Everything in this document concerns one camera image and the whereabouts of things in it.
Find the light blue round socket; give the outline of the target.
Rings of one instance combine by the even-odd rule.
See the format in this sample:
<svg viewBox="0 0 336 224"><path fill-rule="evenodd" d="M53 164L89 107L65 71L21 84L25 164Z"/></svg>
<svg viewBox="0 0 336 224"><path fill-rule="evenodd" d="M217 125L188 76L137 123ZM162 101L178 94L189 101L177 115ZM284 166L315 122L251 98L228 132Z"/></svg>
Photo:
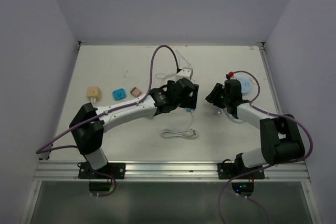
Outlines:
<svg viewBox="0 0 336 224"><path fill-rule="evenodd" d="M244 77L239 77L237 78L237 80L239 81L240 85L241 85L241 92L243 96L246 96L248 94L251 93L251 91L253 90L253 83Z"/></svg>

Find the blue square plug adapter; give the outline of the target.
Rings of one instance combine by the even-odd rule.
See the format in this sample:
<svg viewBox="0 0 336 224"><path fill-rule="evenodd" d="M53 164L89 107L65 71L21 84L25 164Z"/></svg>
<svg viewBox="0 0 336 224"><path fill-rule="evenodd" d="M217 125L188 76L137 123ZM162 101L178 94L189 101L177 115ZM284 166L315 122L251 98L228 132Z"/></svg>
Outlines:
<svg viewBox="0 0 336 224"><path fill-rule="evenodd" d="M112 91L112 97L115 101L120 101L127 97L127 93L124 88L119 88Z"/></svg>

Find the beige cube socket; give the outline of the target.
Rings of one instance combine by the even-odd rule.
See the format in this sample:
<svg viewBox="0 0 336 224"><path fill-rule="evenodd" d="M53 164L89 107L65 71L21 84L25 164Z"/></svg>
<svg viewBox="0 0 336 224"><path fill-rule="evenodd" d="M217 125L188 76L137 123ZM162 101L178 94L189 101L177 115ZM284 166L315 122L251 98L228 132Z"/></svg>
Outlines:
<svg viewBox="0 0 336 224"><path fill-rule="evenodd" d="M89 86L86 96L91 103L99 102L101 100L101 90L98 86Z"/></svg>

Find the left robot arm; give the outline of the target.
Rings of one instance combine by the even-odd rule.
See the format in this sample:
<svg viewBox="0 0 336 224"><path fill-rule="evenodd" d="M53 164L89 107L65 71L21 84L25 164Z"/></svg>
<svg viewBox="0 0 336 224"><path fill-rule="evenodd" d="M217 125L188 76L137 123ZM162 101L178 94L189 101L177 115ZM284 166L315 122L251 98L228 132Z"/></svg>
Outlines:
<svg viewBox="0 0 336 224"><path fill-rule="evenodd" d="M104 133L121 124L169 113L177 108L195 109L198 90L198 84L182 78L119 105L97 108L91 103L82 105L69 129L79 153L91 166L92 174L104 178L109 172L108 159L102 149Z"/></svg>

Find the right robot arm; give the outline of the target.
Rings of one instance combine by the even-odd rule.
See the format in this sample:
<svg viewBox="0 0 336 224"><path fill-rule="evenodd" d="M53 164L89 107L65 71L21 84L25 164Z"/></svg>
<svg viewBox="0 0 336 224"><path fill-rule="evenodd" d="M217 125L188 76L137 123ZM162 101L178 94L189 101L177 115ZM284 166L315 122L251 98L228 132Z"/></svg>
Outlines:
<svg viewBox="0 0 336 224"><path fill-rule="evenodd" d="M235 119L254 126L260 133L260 147L236 155L234 172L246 178L263 165L275 165L300 159L305 148L297 124L289 115L268 115L252 107L243 98L242 86L238 80L217 83L205 100L226 111Z"/></svg>

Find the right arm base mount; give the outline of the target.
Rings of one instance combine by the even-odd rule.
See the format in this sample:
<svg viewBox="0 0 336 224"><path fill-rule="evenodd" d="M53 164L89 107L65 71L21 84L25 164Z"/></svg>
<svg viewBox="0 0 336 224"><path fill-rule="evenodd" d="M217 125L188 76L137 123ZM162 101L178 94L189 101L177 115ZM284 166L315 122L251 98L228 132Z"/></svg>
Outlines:
<svg viewBox="0 0 336 224"><path fill-rule="evenodd" d="M217 163L217 172L219 179L232 179L238 175L249 173L248 175L240 176L239 179L265 179L264 171L256 171L252 173L253 170L262 168L262 166L253 168L237 168L234 163Z"/></svg>

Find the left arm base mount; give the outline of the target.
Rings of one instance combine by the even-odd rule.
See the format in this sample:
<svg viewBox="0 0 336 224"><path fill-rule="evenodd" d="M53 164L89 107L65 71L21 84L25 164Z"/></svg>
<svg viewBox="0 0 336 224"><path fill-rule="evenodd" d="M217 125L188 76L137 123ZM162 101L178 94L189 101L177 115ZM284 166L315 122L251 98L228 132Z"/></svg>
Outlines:
<svg viewBox="0 0 336 224"><path fill-rule="evenodd" d="M80 162L77 164L79 168L78 178L80 179L107 179L107 175L114 179L124 179L126 164L118 162L109 162L103 168L93 172L87 162Z"/></svg>

